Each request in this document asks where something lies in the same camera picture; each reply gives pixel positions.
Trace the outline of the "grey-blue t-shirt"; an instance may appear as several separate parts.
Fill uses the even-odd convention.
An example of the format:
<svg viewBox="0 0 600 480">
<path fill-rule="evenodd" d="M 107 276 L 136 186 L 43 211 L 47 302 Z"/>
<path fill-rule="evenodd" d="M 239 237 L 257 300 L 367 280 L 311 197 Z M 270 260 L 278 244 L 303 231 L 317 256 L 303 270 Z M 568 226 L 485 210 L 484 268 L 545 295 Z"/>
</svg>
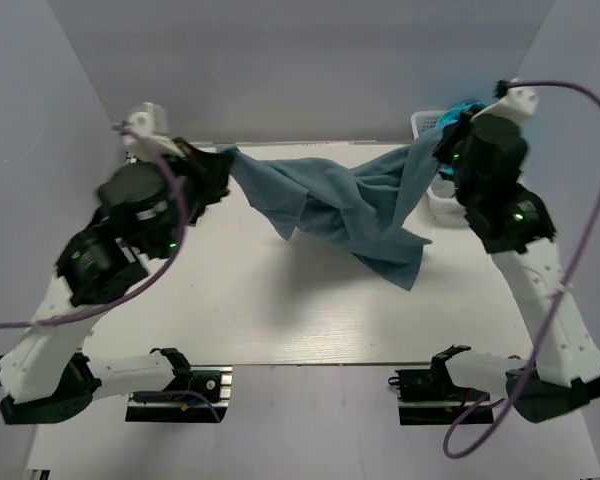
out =
<svg viewBox="0 0 600 480">
<path fill-rule="evenodd" d="M 403 224 L 434 180 L 439 129 L 356 167 L 325 158 L 256 160 L 236 147 L 231 175 L 277 234 L 310 234 L 339 247 L 385 280 L 411 290 L 427 238 Z"/>
</svg>

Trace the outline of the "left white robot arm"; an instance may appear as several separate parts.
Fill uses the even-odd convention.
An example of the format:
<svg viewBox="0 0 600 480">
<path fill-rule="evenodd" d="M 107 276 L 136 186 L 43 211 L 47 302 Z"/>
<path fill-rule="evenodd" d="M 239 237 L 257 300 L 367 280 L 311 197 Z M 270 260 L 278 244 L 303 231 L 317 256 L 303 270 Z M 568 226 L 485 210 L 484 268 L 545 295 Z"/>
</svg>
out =
<svg viewBox="0 0 600 480">
<path fill-rule="evenodd" d="M 8 425 L 57 424 L 117 395 L 195 395 L 191 364 L 174 348 L 118 359 L 89 357 L 82 348 L 106 313 L 156 282 L 146 260 L 174 263 L 187 228 L 227 196 L 233 159 L 171 137 L 164 110 L 152 103 L 117 131 L 132 161 L 97 187 L 91 221 L 60 254 L 17 345 L 0 356 L 0 413 Z"/>
</svg>

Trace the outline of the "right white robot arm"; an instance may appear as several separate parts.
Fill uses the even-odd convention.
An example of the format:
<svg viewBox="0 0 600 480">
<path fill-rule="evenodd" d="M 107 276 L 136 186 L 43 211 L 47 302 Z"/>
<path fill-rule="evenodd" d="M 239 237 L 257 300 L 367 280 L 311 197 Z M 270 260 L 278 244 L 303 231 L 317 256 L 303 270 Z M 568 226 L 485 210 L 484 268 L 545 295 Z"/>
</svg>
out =
<svg viewBox="0 0 600 480">
<path fill-rule="evenodd" d="M 548 209 L 520 181 L 528 153 L 521 126 L 536 110 L 538 85 L 499 81 L 496 102 L 462 113 L 433 151 L 452 168 L 455 198 L 503 275 L 533 350 L 516 361 L 452 346 L 431 360 L 432 388 L 446 399 L 465 389 L 504 397 L 531 423 L 600 398 L 600 350 L 570 292 L 582 254 L 561 266 Z"/>
</svg>

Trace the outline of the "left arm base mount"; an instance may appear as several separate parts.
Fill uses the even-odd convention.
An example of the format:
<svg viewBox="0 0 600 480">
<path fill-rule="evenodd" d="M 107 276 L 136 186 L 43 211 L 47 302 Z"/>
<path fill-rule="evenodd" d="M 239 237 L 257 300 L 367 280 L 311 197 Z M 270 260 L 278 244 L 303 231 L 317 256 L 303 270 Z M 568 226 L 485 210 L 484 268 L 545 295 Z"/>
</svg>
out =
<svg viewBox="0 0 600 480">
<path fill-rule="evenodd" d="M 194 366 L 184 380 L 164 392 L 134 392 L 127 401 L 130 423 L 216 424 L 227 412 L 232 386 L 231 366 Z"/>
</svg>

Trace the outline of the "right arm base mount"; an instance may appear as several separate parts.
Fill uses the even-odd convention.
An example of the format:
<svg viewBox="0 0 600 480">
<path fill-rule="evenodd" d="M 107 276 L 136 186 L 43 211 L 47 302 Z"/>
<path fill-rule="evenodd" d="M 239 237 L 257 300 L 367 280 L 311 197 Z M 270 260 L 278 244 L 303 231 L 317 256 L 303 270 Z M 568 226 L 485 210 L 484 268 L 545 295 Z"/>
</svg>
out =
<svg viewBox="0 0 600 480">
<path fill-rule="evenodd" d="M 428 368 L 401 369 L 387 380 L 397 394 L 401 426 L 450 426 L 464 411 L 485 396 L 478 408 L 467 416 L 464 425 L 489 425 L 494 420 L 494 404 L 489 394 L 452 387 L 444 392 L 434 384 Z"/>
</svg>

